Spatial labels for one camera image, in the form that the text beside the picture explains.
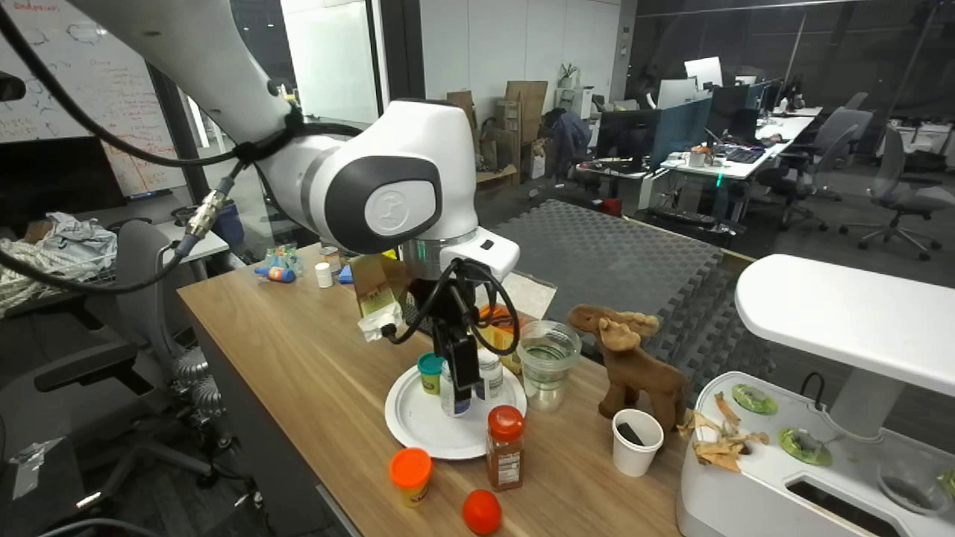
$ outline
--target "white wall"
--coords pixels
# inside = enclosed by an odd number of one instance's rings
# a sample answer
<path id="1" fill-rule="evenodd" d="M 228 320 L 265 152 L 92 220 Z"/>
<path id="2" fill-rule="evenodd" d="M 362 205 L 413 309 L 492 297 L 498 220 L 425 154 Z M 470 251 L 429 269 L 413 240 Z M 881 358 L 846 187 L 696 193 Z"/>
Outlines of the white wall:
<path id="1" fill-rule="evenodd" d="M 304 112 L 373 123 L 380 115 L 365 0 L 283 0 Z"/>
<path id="2" fill-rule="evenodd" d="M 620 0 L 420 0 L 426 94 L 473 90 L 484 120 L 507 79 L 549 79 L 552 99 L 561 61 L 608 94 L 619 17 Z"/>

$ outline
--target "white plate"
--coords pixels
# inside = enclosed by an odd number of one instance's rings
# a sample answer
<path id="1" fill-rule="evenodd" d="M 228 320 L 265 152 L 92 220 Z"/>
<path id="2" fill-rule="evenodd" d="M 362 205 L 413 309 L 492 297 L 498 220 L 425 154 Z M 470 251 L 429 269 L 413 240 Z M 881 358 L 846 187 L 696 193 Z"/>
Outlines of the white plate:
<path id="1" fill-rule="evenodd" d="M 417 366 L 408 366 L 389 391 L 386 424 L 407 446 L 425 446 L 434 460 L 479 460 L 486 452 L 486 410 L 517 406 L 529 410 L 519 379 L 504 370 L 504 384 L 492 400 L 473 400 L 464 413 L 444 413 L 443 397 L 426 393 L 417 382 Z"/>

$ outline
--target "brown stuffed animal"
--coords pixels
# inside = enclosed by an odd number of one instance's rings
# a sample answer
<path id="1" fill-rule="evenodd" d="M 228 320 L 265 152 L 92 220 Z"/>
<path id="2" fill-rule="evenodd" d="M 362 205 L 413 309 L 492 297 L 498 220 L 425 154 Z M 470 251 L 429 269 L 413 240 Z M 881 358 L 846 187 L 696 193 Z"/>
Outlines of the brown stuffed animal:
<path id="1" fill-rule="evenodd" d="M 613 418 L 619 409 L 635 406 L 640 393 L 649 393 L 652 410 L 665 436 L 683 424 L 683 373 L 640 348 L 644 336 L 656 334 L 656 315 L 608 306 L 574 306 L 570 325 L 583 334 L 595 334 L 601 343 L 608 375 L 601 413 Z"/>

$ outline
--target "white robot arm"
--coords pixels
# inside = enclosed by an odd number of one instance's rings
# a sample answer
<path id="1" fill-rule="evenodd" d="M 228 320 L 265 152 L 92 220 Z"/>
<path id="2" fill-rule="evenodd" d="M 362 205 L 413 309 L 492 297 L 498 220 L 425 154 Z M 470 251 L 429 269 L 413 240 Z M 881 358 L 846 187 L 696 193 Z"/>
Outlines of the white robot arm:
<path id="1" fill-rule="evenodd" d="M 180 84 L 235 142 L 277 136 L 291 100 L 247 54 L 231 0 L 73 0 Z M 304 135 L 259 160 L 274 203 L 347 251 L 401 248 L 414 276 L 453 255 L 504 276 L 519 248 L 479 227 L 467 112 L 395 100 L 359 136 Z"/>

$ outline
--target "glass jar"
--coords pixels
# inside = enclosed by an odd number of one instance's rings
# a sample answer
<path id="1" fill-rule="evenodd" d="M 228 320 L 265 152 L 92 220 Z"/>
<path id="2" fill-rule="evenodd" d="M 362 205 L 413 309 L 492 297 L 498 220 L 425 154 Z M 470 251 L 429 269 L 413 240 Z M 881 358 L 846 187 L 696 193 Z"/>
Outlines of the glass jar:
<path id="1" fill-rule="evenodd" d="M 486 413 L 486 472 L 495 490 L 522 487 L 526 452 L 522 452 L 526 418 L 514 406 L 495 406 Z"/>

